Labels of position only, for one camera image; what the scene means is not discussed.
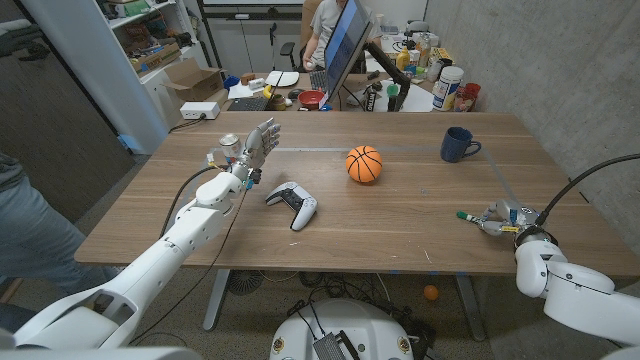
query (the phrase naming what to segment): desk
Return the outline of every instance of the desk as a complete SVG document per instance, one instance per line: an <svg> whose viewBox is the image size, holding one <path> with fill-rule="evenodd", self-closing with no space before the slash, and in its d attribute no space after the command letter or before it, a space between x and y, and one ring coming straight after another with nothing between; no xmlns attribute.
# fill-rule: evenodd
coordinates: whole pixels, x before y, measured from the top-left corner
<svg viewBox="0 0 640 360"><path fill-rule="evenodd" d="M377 79L373 79L373 80L367 80L367 75L368 74L350 74L347 77L347 80L345 80L344 82L344 86L347 87L347 89L351 90L353 93L356 93L359 90L363 90L366 86L368 86L369 84L376 82L376 81L380 81L380 80L386 80L389 79L389 75L387 73L380 73L380 76ZM266 79L267 76L269 76L268 73L257 73L256 74L256 78L264 78ZM419 85L419 87L421 87L424 90L427 90L429 92L431 92L433 90L433 85L434 83L429 82L429 81L423 81L421 82ZM303 90L311 90L311 79L309 78L309 74L303 73L300 74L300 79L298 79L298 82L295 83L294 85L291 86L281 86L278 87L278 90L276 90L276 94L280 94L282 96L287 96L289 94L289 92L293 89L303 89ZM256 92L255 97L259 97L262 96L262 92ZM348 105L347 104L347 97L349 97L349 93L344 90L343 88L340 89L340 98L342 99L342 109L343 110L353 110L353 111L361 111L360 108L358 106L353 106L353 105ZM336 99L333 102L329 103L334 110L338 110L340 109L340 103L338 102L339 100ZM222 104L221 106L221 110L222 111L227 111L229 109L229 106L231 106L231 102L232 100L227 100L224 102L224 104ZM300 108L300 102L298 101L294 101L293 105L287 108L287 111L297 111Z"/></svg>
<svg viewBox="0 0 640 360"><path fill-rule="evenodd" d="M513 275L513 241L485 234L456 218L456 211L477 215L510 197L541 210L567 183L513 115L223 112L215 121L170 134L76 259L133 261L157 239L175 192L205 165L205 154L220 136L235 132L244 138L270 116L282 124L282 137L263 167L262 182L247 192L222 251L226 229L185 266L208 267L221 251L214 264L221 269ZM458 164L443 162L439 148L450 126L469 129L483 150ZM358 145L381 153L383 170L374 185L358 184L346 173L346 154ZM199 183L214 176L206 173ZM318 213L300 232L289 229L289 207L264 202L286 181L298 182L318 200ZM194 193L195 186L185 196ZM548 230L573 263L610 276L640 275L636 256L575 189L554 208ZM216 281L214 290L224 290L224 284ZM473 307L470 283L464 286L463 302ZM469 292L473 301L465 300ZM214 298L213 307L222 297ZM213 325L215 312L207 315Z"/></svg>

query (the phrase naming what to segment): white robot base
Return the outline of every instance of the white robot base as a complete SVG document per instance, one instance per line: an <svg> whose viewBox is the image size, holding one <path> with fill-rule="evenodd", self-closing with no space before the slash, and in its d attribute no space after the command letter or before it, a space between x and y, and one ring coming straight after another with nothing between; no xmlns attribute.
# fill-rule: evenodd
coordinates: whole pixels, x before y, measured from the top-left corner
<svg viewBox="0 0 640 360"><path fill-rule="evenodd" d="M407 333L375 306L353 299L326 299L314 302L313 309L307 305L300 309L300 315L293 314L280 325L273 337L269 359L319 359L313 344L314 335L318 339L324 337L320 327L327 336L344 331L362 360L413 359ZM352 358L344 341L339 347L346 359Z"/></svg>

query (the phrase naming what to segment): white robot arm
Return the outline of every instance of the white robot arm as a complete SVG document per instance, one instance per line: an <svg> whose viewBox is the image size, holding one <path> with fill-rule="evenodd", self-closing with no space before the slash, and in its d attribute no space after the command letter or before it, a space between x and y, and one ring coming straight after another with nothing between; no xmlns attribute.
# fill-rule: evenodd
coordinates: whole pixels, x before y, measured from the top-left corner
<svg viewBox="0 0 640 360"><path fill-rule="evenodd" d="M55 350L113 349L127 345L145 310L182 263L216 237L232 213L231 199L245 189L251 171L278 145L273 118L253 130L245 150L226 172L203 184L176 214L175 224L113 280L42 310L14 335L16 346ZM106 306L92 310L95 303Z"/></svg>
<svg viewBox="0 0 640 360"><path fill-rule="evenodd" d="M487 220L494 213L499 220ZM569 263L553 236L535 224L537 217L516 201L499 200L482 218L464 218L490 235L514 234L518 289L545 298L549 317L588 334L640 345L640 299L615 292L606 275Z"/></svg>

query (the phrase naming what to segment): orange basketball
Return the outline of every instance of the orange basketball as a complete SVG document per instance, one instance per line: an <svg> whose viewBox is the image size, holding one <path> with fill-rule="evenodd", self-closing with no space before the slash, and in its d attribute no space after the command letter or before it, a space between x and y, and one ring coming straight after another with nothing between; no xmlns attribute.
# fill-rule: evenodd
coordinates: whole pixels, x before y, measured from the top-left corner
<svg viewBox="0 0 640 360"><path fill-rule="evenodd" d="M380 153L371 146L358 146L347 155L347 172L353 180L369 182L382 171Z"/></svg>

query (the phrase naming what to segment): white game controller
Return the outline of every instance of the white game controller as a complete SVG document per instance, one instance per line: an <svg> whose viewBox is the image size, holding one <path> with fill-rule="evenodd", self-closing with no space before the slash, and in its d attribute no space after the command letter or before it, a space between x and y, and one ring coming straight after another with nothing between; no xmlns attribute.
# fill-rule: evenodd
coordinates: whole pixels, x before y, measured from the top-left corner
<svg viewBox="0 0 640 360"><path fill-rule="evenodd" d="M293 218L290 226L291 230L301 230L307 225L318 207L316 199L293 181L278 186L266 199L267 205L273 205L281 200L296 212L296 217Z"/></svg>

